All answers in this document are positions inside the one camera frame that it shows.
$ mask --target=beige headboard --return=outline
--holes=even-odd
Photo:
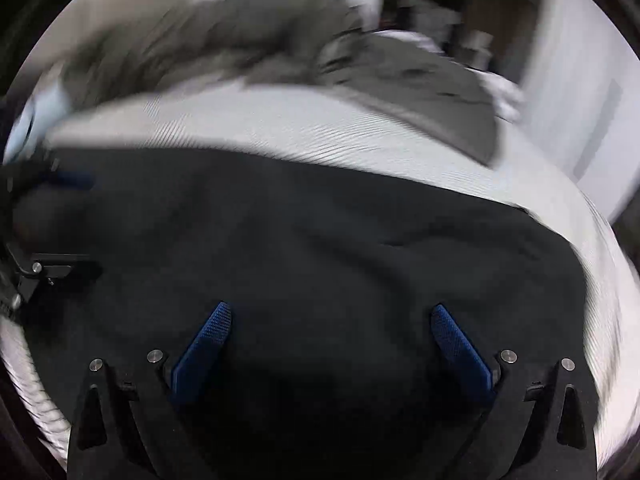
[[[161,12],[185,1],[188,0],[73,0],[51,23],[22,67],[49,66],[100,28]]]

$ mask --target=blue textured pad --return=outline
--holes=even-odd
[[[431,333],[469,400],[490,404],[495,397],[491,370],[442,305],[431,313]]]
[[[183,406],[196,400],[230,330],[231,310],[221,302],[171,372],[175,404]]]

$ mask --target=metal pin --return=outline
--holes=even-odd
[[[568,372],[575,370],[575,363],[571,361],[571,359],[569,359],[568,357],[565,357],[564,359],[562,359],[562,361],[560,361],[560,364],[562,365],[562,368],[564,368]]]
[[[22,297],[20,294],[16,294],[11,298],[11,308],[14,310],[18,310],[22,304]]]
[[[162,359],[162,350],[152,350],[146,355],[146,360],[150,363],[157,363]]]
[[[518,355],[513,350],[503,350],[500,352],[500,359],[505,363],[514,363],[518,360]]]
[[[92,372],[97,372],[100,368],[102,368],[102,359],[94,359],[89,363],[89,370]]]

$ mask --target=bed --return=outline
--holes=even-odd
[[[606,220],[515,122],[497,118],[498,154],[488,168],[322,89],[196,79],[76,114],[48,131],[46,141],[54,148],[239,150],[399,176],[526,209],[572,243],[587,275],[584,345],[600,396],[595,437],[602,468],[640,424],[634,343],[640,284]],[[21,327],[4,318],[0,354],[25,408],[64,463],[70,425],[44,390]]]

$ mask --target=gray blanket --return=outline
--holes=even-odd
[[[211,0],[119,23],[71,54],[63,84],[84,109],[203,74],[329,86],[485,165],[497,147],[492,100],[473,73],[364,34],[345,0]]]

